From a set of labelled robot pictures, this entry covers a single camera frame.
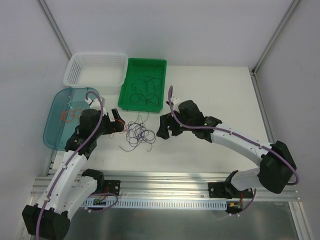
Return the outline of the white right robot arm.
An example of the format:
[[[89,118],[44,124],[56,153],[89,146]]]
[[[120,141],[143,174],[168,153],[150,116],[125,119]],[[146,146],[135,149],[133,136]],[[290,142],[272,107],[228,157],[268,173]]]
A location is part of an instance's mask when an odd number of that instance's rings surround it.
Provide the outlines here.
[[[183,132],[192,132],[198,139],[224,146],[252,161],[256,167],[234,170],[213,188],[214,193],[226,199],[238,196],[247,189],[263,187],[280,194],[283,189],[299,182],[297,166],[287,145],[281,141],[263,143],[235,132],[220,119],[204,116],[192,100],[180,101],[171,97],[167,104],[170,113],[160,116],[157,137],[167,140]]]

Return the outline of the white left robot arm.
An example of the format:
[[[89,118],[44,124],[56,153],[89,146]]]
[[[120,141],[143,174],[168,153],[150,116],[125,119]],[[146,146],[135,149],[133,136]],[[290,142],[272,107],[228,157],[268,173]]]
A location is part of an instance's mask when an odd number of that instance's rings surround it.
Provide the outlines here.
[[[85,109],[79,124],[66,141],[61,164],[51,182],[34,205],[26,205],[22,218],[27,232],[37,239],[63,240],[70,228],[71,220],[91,195],[105,193],[105,177],[99,170],[86,169],[77,184],[75,179],[97,147],[103,135],[122,132],[125,122],[116,108],[114,120],[102,110]]]

